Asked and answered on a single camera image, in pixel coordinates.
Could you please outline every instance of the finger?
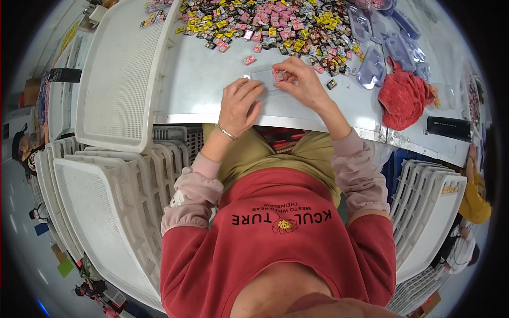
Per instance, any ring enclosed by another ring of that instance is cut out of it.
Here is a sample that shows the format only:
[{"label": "finger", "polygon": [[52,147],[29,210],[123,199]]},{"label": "finger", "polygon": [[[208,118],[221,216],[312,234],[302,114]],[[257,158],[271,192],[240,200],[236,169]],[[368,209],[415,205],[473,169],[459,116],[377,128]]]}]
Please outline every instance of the finger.
[{"label": "finger", "polygon": [[297,89],[297,86],[295,84],[293,84],[293,82],[286,82],[286,81],[277,82],[276,84],[274,84],[274,87],[276,87],[280,90],[283,90],[285,92],[288,92],[292,95],[295,93],[295,90]]},{"label": "finger", "polygon": [[260,86],[263,87],[262,82],[259,80],[250,80],[247,84],[244,84],[241,88],[239,88],[239,90],[235,93],[235,98],[237,100],[243,100],[244,97],[246,97],[251,91]]},{"label": "finger", "polygon": [[258,116],[260,115],[260,112],[262,112],[262,101],[257,101],[254,106],[251,109],[251,113],[247,116],[247,124],[252,126],[255,122]]},{"label": "finger", "polygon": [[249,108],[251,107],[251,105],[253,105],[255,100],[263,93],[264,90],[265,90],[265,87],[260,85],[260,86],[256,87],[254,90],[251,90],[246,95],[246,97],[244,97],[242,99],[242,103],[241,104],[244,105],[244,107],[246,107],[246,113],[249,110]]},{"label": "finger", "polygon": [[285,80],[288,80],[290,77],[292,77],[292,76],[293,76],[293,74],[292,74],[292,73],[290,73],[290,72],[284,72],[284,73],[282,73],[282,74],[283,74],[283,78],[284,78]]},{"label": "finger", "polygon": [[276,71],[287,71],[287,72],[292,73],[293,75],[298,76],[301,67],[299,65],[295,65],[292,63],[283,62],[283,63],[277,63],[277,64],[272,65],[272,69],[274,69]]},{"label": "finger", "polygon": [[223,98],[235,95],[239,88],[241,88],[241,86],[246,84],[248,81],[249,79],[245,77],[236,79],[233,83],[223,89]]},{"label": "finger", "polygon": [[299,59],[298,57],[292,56],[286,60],[283,61],[283,63],[291,63],[295,65],[305,66],[306,63],[304,63],[303,60]]}]

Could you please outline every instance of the hand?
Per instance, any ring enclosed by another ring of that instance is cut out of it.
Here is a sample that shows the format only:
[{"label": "hand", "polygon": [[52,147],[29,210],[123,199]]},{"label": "hand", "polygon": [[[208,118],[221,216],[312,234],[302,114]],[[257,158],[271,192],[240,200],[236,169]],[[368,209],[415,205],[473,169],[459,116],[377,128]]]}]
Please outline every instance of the hand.
[{"label": "hand", "polygon": [[42,125],[42,136],[48,135],[48,121],[44,122],[44,125]]},{"label": "hand", "polygon": [[477,149],[473,143],[470,144],[470,148],[468,149],[468,156],[472,157],[474,166],[477,167]]},{"label": "hand", "polygon": [[464,239],[466,239],[468,237],[468,235],[470,234],[470,232],[468,231],[468,229],[466,227],[462,227],[460,230],[460,233],[461,233],[461,237]]},{"label": "hand", "polygon": [[272,65],[272,68],[277,71],[285,71],[283,73],[285,80],[274,84],[274,86],[292,94],[304,106],[316,112],[319,112],[321,107],[329,105],[337,108],[335,103],[327,102],[330,100],[329,95],[320,83],[315,70],[301,59],[293,56],[282,63]]},{"label": "hand", "polygon": [[262,102],[255,103],[255,100],[264,89],[259,80],[247,78],[239,78],[226,86],[223,89],[218,124],[234,137],[240,137],[254,125],[260,114]]},{"label": "hand", "polygon": [[474,161],[471,157],[468,157],[467,168],[465,171],[465,175],[467,176],[468,181],[474,180],[474,171],[475,171]]}]

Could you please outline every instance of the person in yellow shirt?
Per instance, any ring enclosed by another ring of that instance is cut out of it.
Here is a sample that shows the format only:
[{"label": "person in yellow shirt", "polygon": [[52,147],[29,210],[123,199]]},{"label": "person in yellow shirt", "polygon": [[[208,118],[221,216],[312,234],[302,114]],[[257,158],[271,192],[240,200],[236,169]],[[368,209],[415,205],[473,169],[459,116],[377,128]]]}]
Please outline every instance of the person in yellow shirt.
[{"label": "person in yellow shirt", "polygon": [[470,145],[464,173],[468,182],[458,212],[468,221],[481,224],[490,217],[491,206],[486,201],[483,178],[477,172],[477,155],[473,144]]}]

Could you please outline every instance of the person in white shirt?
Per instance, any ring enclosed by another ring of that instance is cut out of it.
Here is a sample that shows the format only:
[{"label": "person in white shirt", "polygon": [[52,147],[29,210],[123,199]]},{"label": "person in white shirt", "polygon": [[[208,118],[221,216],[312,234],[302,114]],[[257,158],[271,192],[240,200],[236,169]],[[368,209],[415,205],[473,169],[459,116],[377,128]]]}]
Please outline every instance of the person in white shirt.
[{"label": "person in white shirt", "polygon": [[30,219],[37,220],[39,223],[48,223],[49,215],[46,205],[43,203],[39,204],[38,207],[29,212]]},{"label": "person in white shirt", "polygon": [[445,239],[431,266],[436,268],[438,264],[443,264],[449,274],[458,274],[467,266],[474,265],[479,253],[473,234],[466,227],[457,225]]}]

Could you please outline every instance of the lap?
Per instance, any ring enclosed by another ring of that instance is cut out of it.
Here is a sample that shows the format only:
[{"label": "lap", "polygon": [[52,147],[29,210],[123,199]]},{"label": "lap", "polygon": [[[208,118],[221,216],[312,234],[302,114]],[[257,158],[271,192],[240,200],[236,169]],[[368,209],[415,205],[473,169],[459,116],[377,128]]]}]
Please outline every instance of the lap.
[{"label": "lap", "polygon": [[[213,124],[203,124],[204,140],[214,129]],[[287,167],[305,172],[321,181],[331,191],[336,206],[341,191],[335,184],[335,172],[330,164],[334,150],[330,135],[318,131],[306,131],[292,153],[276,154],[256,130],[250,128],[228,149],[217,174],[218,180],[228,190],[239,178],[256,170],[271,167]]]}]

